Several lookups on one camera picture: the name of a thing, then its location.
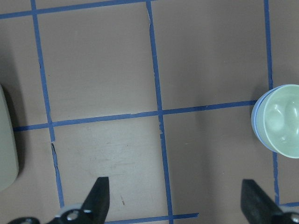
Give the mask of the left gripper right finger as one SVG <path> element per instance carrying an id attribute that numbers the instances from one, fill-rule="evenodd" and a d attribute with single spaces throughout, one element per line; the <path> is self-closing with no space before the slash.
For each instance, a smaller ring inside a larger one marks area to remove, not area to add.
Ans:
<path id="1" fill-rule="evenodd" d="M 297 224 L 299 210 L 277 205 L 252 179 L 244 179 L 241 210 L 250 224 Z"/>

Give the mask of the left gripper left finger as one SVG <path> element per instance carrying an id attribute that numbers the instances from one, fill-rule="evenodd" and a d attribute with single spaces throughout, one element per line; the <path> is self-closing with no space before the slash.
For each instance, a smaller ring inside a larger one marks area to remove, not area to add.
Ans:
<path id="1" fill-rule="evenodd" d="M 56 216 L 50 224 L 103 224 L 109 211 L 109 178 L 99 177 L 79 208 Z"/>

